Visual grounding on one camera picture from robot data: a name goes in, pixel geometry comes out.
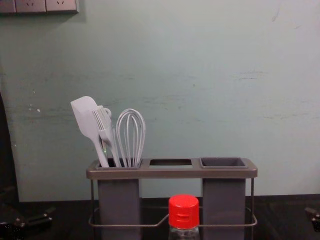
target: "light green wall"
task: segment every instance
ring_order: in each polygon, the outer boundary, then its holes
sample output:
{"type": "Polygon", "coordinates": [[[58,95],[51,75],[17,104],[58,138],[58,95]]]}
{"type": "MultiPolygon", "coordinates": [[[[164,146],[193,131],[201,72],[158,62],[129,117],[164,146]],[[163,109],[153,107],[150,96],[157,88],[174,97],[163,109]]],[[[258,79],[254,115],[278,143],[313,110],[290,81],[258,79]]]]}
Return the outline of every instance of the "light green wall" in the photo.
{"type": "MultiPolygon", "coordinates": [[[[319,43],[311,0],[80,0],[74,16],[0,18],[20,199],[89,198],[97,156],[70,107],[82,96],[140,111],[145,157],[246,157],[258,195],[319,193],[319,43]]],[[[154,184],[144,197],[200,194],[154,184]]]]}

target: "bottle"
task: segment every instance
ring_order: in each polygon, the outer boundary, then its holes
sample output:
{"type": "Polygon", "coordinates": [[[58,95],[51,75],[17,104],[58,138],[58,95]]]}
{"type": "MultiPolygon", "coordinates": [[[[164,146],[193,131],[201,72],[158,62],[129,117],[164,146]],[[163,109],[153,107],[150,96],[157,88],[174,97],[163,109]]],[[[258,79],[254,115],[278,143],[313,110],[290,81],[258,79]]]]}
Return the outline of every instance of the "bottle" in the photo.
{"type": "Polygon", "coordinates": [[[189,194],[171,197],[169,225],[169,240],[200,240],[198,199],[189,194]]]}

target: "utensil holder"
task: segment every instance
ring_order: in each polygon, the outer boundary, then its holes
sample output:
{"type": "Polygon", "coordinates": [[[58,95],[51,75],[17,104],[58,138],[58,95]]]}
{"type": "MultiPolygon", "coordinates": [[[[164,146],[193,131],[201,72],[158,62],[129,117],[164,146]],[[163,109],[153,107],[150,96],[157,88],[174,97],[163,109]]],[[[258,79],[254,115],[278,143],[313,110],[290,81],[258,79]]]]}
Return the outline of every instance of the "utensil holder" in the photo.
{"type": "Polygon", "coordinates": [[[141,228],[156,228],[158,223],[140,222],[139,179],[202,179],[203,240],[243,240],[245,228],[257,224],[254,215],[254,178],[257,167],[246,158],[203,157],[192,159],[142,159],[137,168],[100,167],[94,161],[86,171],[91,180],[92,217],[89,224],[101,228],[101,240],[141,240],[141,228]],[[251,223],[245,224],[246,179],[251,179],[251,223]],[[98,182],[101,224],[96,224],[94,184],[98,182]]]}

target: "red bottle cap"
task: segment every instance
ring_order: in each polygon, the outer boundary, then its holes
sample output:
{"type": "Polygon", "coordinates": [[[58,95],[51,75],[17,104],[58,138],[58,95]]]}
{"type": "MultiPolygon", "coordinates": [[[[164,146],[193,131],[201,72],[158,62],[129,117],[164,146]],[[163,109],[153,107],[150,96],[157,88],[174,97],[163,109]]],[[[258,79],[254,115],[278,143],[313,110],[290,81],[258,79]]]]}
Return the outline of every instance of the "red bottle cap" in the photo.
{"type": "Polygon", "coordinates": [[[195,196],[179,194],[169,199],[169,224],[177,229],[199,225],[199,201],[195,196]]]}

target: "wall socket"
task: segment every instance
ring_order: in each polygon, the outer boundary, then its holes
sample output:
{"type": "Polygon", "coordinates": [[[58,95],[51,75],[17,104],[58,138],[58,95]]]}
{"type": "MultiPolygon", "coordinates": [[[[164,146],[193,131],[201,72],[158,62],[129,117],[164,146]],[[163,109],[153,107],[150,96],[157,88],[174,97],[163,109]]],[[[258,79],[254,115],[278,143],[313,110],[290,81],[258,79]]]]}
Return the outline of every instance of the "wall socket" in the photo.
{"type": "Polygon", "coordinates": [[[0,0],[0,14],[11,14],[15,12],[15,0],[0,0]]]}
{"type": "Polygon", "coordinates": [[[76,0],[45,0],[45,3],[47,12],[79,12],[76,0]]]}
{"type": "Polygon", "coordinates": [[[15,0],[17,13],[45,13],[46,0],[15,0]]]}

